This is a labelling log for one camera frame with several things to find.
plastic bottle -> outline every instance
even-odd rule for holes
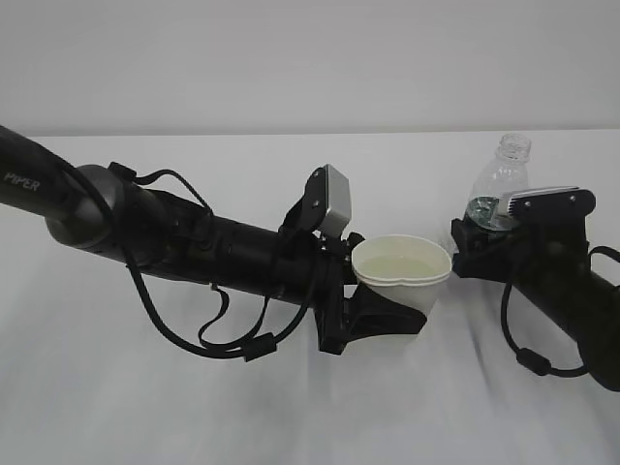
[[[466,218],[478,226],[495,232],[514,228],[510,218],[496,214],[497,203],[507,192],[529,188],[525,164],[530,160],[532,142],[520,134],[502,137],[493,159],[482,170],[467,203]]]

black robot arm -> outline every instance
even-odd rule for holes
[[[197,198],[187,201],[143,186],[173,175]],[[246,360],[275,351],[312,307],[319,348],[341,354],[347,343],[377,334],[418,333],[419,312],[391,302],[363,285],[351,299],[344,286],[357,284],[351,252],[363,240],[341,234],[351,217],[348,180],[334,167],[315,170],[304,194],[277,232],[218,217],[177,173],[145,177],[119,164],[76,169],[60,157],[0,127],[0,202],[46,218],[60,243],[127,265],[146,311],[172,343],[203,357]],[[211,284],[222,296],[218,316],[199,333],[200,345],[174,334],[161,320],[141,278]],[[262,295],[257,324],[242,338],[211,344],[204,331],[229,305],[220,288]],[[280,333],[258,335],[269,300],[300,304]]]
[[[575,187],[508,194],[498,211],[518,222],[510,232],[484,230],[469,218],[452,221],[459,250],[453,270],[461,278],[506,283],[502,330],[519,363],[541,376],[590,373],[605,388],[620,391],[620,293],[591,269],[593,254],[616,261],[620,255],[608,247],[588,252],[585,217],[595,204],[591,192]],[[582,366],[558,369],[518,346],[507,318],[512,286],[571,336]]]

black cable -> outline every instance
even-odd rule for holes
[[[172,342],[172,344],[174,344],[175,346],[191,354],[200,356],[200,357],[221,358],[221,359],[245,357],[246,359],[248,359],[248,356],[246,354],[246,351],[244,351],[244,348],[240,348],[236,350],[221,350],[222,348],[218,347],[221,345],[209,344],[208,348],[196,346],[190,343],[189,341],[186,341],[185,339],[177,335],[174,331],[172,331],[169,327],[166,326],[166,324],[164,323],[164,321],[161,319],[160,315],[158,314],[157,309],[155,308],[155,305],[150,297],[148,289],[146,288],[146,285],[142,278],[140,267],[138,266],[136,258],[134,257],[134,254],[132,253],[131,249],[127,246],[125,236],[122,233],[120,226],[118,225],[118,222],[114,216],[114,213],[112,212],[109,205],[106,203],[106,200],[101,195],[101,193],[97,190],[97,188],[93,186],[90,180],[86,176],[84,176],[78,169],[76,169],[69,162],[58,157],[57,155],[53,155],[53,156],[54,156],[54,159],[55,159],[55,162],[58,168],[61,169],[63,172],[65,172],[69,177],[71,177],[86,192],[86,194],[97,205],[104,219],[108,222],[110,230],[111,230],[111,234],[120,247],[120,250],[125,259],[125,264],[127,265],[127,268],[129,269],[129,272],[134,281],[134,284],[136,285],[139,298],[144,306],[144,309],[146,310],[148,317],[150,318],[151,322],[155,325],[157,330],[159,330],[159,332],[166,339]],[[204,201],[204,199],[200,196],[200,194],[198,194],[198,192],[196,192],[196,190],[189,184],[189,182],[187,182],[182,176],[180,176],[175,171],[172,171],[172,170],[156,171],[148,176],[138,178],[137,184],[141,184],[141,183],[148,184],[150,182],[154,182],[155,180],[157,180],[159,177],[161,177],[164,174],[168,174],[168,175],[171,175],[177,178],[199,200],[202,206],[207,210],[208,214],[211,217],[211,220],[213,219],[213,216],[214,216],[213,210],[210,208],[210,206],[208,206],[206,201]],[[295,329],[295,327],[298,326],[299,322],[303,318],[303,315],[305,315],[307,308],[309,306],[310,300],[312,298],[312,293],[314,292],[314,287],[316,283],[316,276],[315,276],[316,273],[314,271],[315,269],[313,266],[311,282],[308,287],[308,293],[306,297],[304,298],[304,301],[302,305],[300,306],[299,311],[297,312],[297,314],[295,315],[291,323],[283,331],[281,331],[277,336],[273,338],[274,346],[278,342],[281,342],[285,337],[287,337]],[[220,296],[222,297],[222,306],[220,308],[220,312],[218,313],[218,315],[211,322],[209,322],[209,324],[207,324],[207,327],[215,323],[215,321],[222,318],[222,316],[224,316],[229,306],[230,299],[228,295],[224,293],[223,291],[220,291],[217,289],[216,291],[218,291],[220,293]],[[268,301],[269,301],[269,296],[266,295],[265,304],[263,306],[263,311],[262,311],[261,317],[259,318],[259,322],[257,323],[259,327],[263,321],[264,310],[266,309],[266,304],[268,303]]]
[[[511,290],[514,278],[520,270],[521,266],[527,260],[527,257],[524,257],[514,266],[514,268],[512,269],[512,273],[506,282],[506,286],[504,287],[504,293],[502,294],[500,324],[502,326],[502,332],[504,333],[504,338],[506,339],[506,342],[516,355],[517,361],[539,376],[553,375],[558,378],[577,378],[579,376],[586,375],[589,372],[589,369],[585,366],[585,364],[582,364],[577,368],[570,369],[555,368],[551,366],[551,362],[548,358],[541,356],[540,354],[532,351],[531,349],[520,348],[519,346],[517,346],[516,342],[514,342],[514,338],[512,337],[511,330],[508,325],[508,303],[511,298]]]
[[[210,218],[210,226],[209,228],[212,226],[213,223],[213,218],[214,218],[214,214],[213,214],[213,210],[212,208],[206,203],[206,201],[202,198],[202,196],[198,193],[198,191],[196,191],[196,189],[194,189],[194,187],[183,177],[181,176],[179,173],[177,173],[174,170],[158,170],[155,172],[152,172],[146,176],[143,177],[136,177],[134,178],[134,182],[138,185],[141,186],[146,186],[149,184],[154,183],[155,181],[157,181],[160,177],[164,176],[164,175],[169,175],[172,177],[175,177],[176,179],[178,179],[186,188],[188,191],[190,191],[190,193],[192,193],[194,195],[194,197],[202,204],[202,206],[207,210]],[[282,233],[283,229],[280,229],[279,233],[278,233],[278,240],[276,241],[276,244],[274,246],[274,249],[271,253],[271,260],[270,260],[270,264],[269,264],[269,271],[266,274],[265,278],[267,281],[267,288],[269,288],[269,285],[271,284],[271,278],[272,278],[272,274],[273,271],[275,269],[277,260],[280,256],[281,250],[284,247],[284,245],[286,244],[286,241],[288,240],[289,236],[284,235]],[[309,298],[312,297],[312,293],[314,292],[314,287],[312,287],[312,291],[308,293]],[[264,316],[266,314],[266,310],[267,310],[267,305],[269,304],[269,301],[271,299],[271,295],[268,293],[264,296],[264,300],[263,300],[263,308],[261,310],[261,315],[259,316],[258,320],[256,321],[256,323],[254,324],[254,326],[252,326],[252,328],[245,333],[244,335],[242,335],[241,337],[231,341],[231,342],[227,342],[227,343],[212,343],[209,342],[207,340],[205,340],[203,338],[204,333],[206,332],[207,329],[209,329],[210,326],[212,326],[215,322],[217,322],[218,320],[220,320],[221,318],[224,317],[224,315],[226,315],[226,312],[228,311],[231,299],[229,297],[229,295],[220,290],[219,288],[217,288],[217,286],[213,287],[213,290],[216,291],[217,293],[220,294],[220,297],[222,298],[222,305],[220,307],[220,311],[218,312],[218,314],[210,321],[208,321],[207,323],[205,323],[204,325],[201,326],[201,328],[198,331],[198,339],[199,342],[201,343],[201,345],[203,347],[205,347],[206,349],[212,349],[212,350],[217,350],[217,351],[231,351],[234,349],[240,349],[242,352],[244,350],[244,348],[247,345],[250,345],[253,343],[253,339],[254,337],[259,333],[259,331],[261,330],[261,326],[263,325],[263,321],[264,321]],[[292,324],[294,324],[296,322],[296,318],[293,319]]]
[[[201,326],[201,328],[198,330],[198,339],[201,345],[207,349],[212,348],[212,349],[219,349],[223,351],[229,351],[231,349],[241,348],[244,344],[250,342],[252,338],[254,338],[254,336],[256,336],[258,332],[261,330],[261,326],[263,325],[264,315],[266,314],[266,310],[267,310],[267,304],[269,303],[269,298],[268,297],[264,298],[263,309],[261,310],[261,315],[259,316],[259,319],[256,321],[254,326],[252,326],[252,328],[248,332],[246,332],[244,335],[242,335],[238,339],[235,339],[231,342],[218,344],[218,343],[206,341],[205,339],[202,338],[202,335],[204,334],[205,331],[208,330],[208,328],[211,325],[213,325],[215,322],[220,320],[226,314],[231,298],[229,297],[228,294],[226,294],[221,289],[215,288],[214,290],[220,293],[220,295],[222,296],[223,302],[226,301],[226,306],[223,303],[222,308],[220,309],[220,312],[215,316],[215,318],[213,318],[212,320],[206,322],[204,325]]]

white table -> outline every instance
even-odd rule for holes
[[[532,185],[590,188],[593,244],[620,246],[620,131],[535,132]],[[351,230],[448,243],[499,133],[45,138],[74,164],[173,168],[220,216],[275,229],[312,169],[350,179]],[[174,181],[158,187],[185,196]],[[124,267],[63,248],[40,218],[0,208],[0,462],[7,464],[614,464],[620,394],[589,377],[539,378],[499,328],[501,286],[452,276],[415,342],[383,337],[317,352],[308,316],[271,356],[205,360],[148,321]],[[595,261],[620,283],[620,268]],[[187,338],[218,304],[208,287],[152,278],[161,313]],[[232,294],[209,332],[225,341],[260,298]],[[274,302],[269,328],[294,309]],[[518,293],[515,338],[558,366],[574,343]]]

paper cup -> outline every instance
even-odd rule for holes
[[[373,292],[428,316],[452,260],[433,241],[413,235],[385,235],[361,242],[351,256],[357,279]]]

